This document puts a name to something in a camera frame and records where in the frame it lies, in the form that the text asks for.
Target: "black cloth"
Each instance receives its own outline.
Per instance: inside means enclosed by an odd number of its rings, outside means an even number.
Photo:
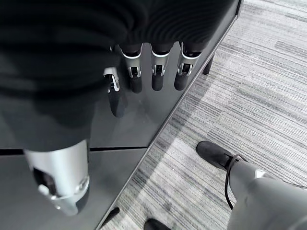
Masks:
[[[0,109],[25,149],[90,138],[118,44],[206,44],[234,0],[0,2]]]

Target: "silver metal joint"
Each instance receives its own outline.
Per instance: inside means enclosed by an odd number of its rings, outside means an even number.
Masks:
[[[123,51],[121,50],[123,56],[125,57],[127,69],[128,69],[128,72],[129,72],[129,76],[131,78],[141,77],[141,72],[142,72],[142,66],[141,66],[142,47],[143,47],[143,44],[141,46],[141,51],[140,51],[139,55],[134,56],[134,57],[130,57],[130,56],[125,55],[123,53]]]
[[[178,59],[178,75],[182,75],[182,72],[186,72],[187,76],[189,76],[194,68],[194,66],[197,63],[198,58],[200,57],[200,54],[197,57],[187,57],[183,53],[183,43],[181,46],[181,52],[179,54]]]
[[[113,81],[113,84],[114,84],[114,90],[116,92],[118,92],[120,90],[120,85],[119,85],[119,79],[118,79],[118,74],[117,74],[116,68],[115,67],[105,68],[104,76],[106,76],[106,75],[112,76],[112,81]]]
[[[165,69],[168,63],[169,53],[164,55],[156,54],[152,50],[152,67],[153,67],[153,75],[157,75],[157,66],[161,66],[159,72],[161,72],[161,76],[165,74]]]
[[[50,152],[24,150],[38,191],[67,216],[80,212],[78,201],[88,192],[88,146],[78,144]]]

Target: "gray carpet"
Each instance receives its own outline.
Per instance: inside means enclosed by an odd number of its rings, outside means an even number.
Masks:
[[[307,183],[307,1],[245,0],[215,54],[103,229],[224,230],[225,173],[195,152],[210,140],[283,179]]]

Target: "black cable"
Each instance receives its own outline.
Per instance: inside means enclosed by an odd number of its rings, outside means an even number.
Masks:
[[[225,198],[226,198],[226,201],[230,207],[230,209],[232,210],[234,208],[234,206],[232,205],[230,199],[229,199],[229,196],[228,196],[228,183],[229,183],[229,176],[230,176],[230,171],[231,171],[231,168],[234,166],[234,164],[236,162],[239,161],[239,158],[241,158],[242,160],[244,160],[245,162],[248,162],[243,156],[241,156],[240,154],[237,154],[235,156],[233,156],[233,158],[231,159],[230,163],[229,163],[229,166],[227,168],[227,172],[226,172],[226,179],[225,179]],[[288,181],[284,181],[283,182],[289,184],[289,185],[292,185],[292,186],[295,186],[295,187],[298,187],[298,188],[302,188],[302,189],[307,189],[307,186],[302,186],[302,185],[298,185],[298,184],[293,184],[291,182],[288,182]]]
[[[227,172],[226,172],[225,190],[224,191],[225,191],[226,201],[227,201],[231,210],[234,208],[234,206],[232,205],[232,203],[229,199],[229,196],[228,196],[228,182],[229,182],[230,170],[231,170],[232,166],[234,166],[234,164],[239,161],[239,159],[238,159],[239,157],[241,157],[244,161],[248,162],[244,157],[237,154],[237,155],[233,156],[233,158],[231,159],[229,166],[227,168]]]

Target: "striped carpet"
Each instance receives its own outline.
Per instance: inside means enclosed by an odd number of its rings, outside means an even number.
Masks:
[[[201,161],[210,140],[307,184],[307,1],[245,0],[239,20],[118,200],[106,230],[225,230],[225,173]]]

